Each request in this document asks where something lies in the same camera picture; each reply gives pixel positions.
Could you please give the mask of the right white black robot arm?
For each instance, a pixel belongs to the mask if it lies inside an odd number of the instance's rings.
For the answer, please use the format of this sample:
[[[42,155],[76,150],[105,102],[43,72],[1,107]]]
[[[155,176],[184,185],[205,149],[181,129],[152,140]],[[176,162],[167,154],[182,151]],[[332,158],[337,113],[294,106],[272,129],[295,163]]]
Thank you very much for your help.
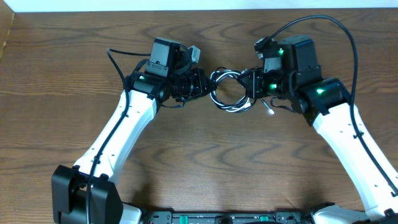
[[[323,78],[315,45],[307,35],[254,44],[261,68],[245,72],[250,98],[289,100],[309,126],[329,144],[342,163],[364,206],[363,212],[334,203],[313,208],[312,223],[397,223],[397,171],[365,127],[350,94],[337,78]]]

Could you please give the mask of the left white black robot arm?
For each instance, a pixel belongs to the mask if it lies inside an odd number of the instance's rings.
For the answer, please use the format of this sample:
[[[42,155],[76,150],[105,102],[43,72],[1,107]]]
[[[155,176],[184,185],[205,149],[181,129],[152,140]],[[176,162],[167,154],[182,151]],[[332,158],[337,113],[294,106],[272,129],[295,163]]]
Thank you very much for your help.
[[[196,65],[200,49],[157,37],[130,75],[121,73],[118,105],[91,147],[72,167],[52,175],[55,223],[140,223],[142,210],[119,196],[124,164],[144,128],[170,98],[182,108],[207,95],[210,80]]]

